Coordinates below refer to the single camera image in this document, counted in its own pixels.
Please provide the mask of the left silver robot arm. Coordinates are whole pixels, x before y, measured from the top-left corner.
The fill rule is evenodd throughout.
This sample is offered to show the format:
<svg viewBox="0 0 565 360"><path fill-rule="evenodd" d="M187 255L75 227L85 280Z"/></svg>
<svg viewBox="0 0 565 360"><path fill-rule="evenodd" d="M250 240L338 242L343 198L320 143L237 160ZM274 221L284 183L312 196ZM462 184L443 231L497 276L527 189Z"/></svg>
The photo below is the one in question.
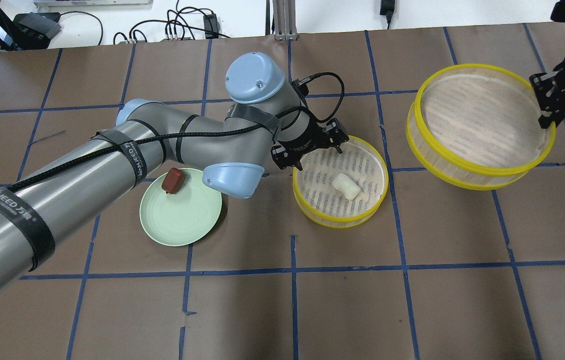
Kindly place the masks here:
<svg viewBox="0 0 565 360"><path fill-rule="evenodd" d="M7 187L0 187L0 292L50 259L86 221L139 186L166 161L201 170L202 184L250 198L264 174L266 152L284 170L301 158L349 141L330 114L307 107L316 73L289 81L263 52L237 57L225 74L232 105L223 121L152 100L133 99L112 129Z"/></svg>

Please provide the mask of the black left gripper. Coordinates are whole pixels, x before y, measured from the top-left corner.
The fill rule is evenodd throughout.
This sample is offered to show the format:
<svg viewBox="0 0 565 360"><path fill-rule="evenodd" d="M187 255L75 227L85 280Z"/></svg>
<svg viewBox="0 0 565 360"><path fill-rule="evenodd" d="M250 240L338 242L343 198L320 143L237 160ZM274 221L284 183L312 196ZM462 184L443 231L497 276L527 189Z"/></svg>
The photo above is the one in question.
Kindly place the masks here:
<svg viewBox="0 0 565 360"><path fill-rule="evenodd" d="M297 171L303 171L303 156L316 150L328 150L335 148L338 154L344 153L342 144L350 140L344 126L337 118L331 118L326 126L319 125L311 120L307 129L292 140L278 140L276 145L271 147L271 157L274 164L285 170L294 167Z"/></svg>

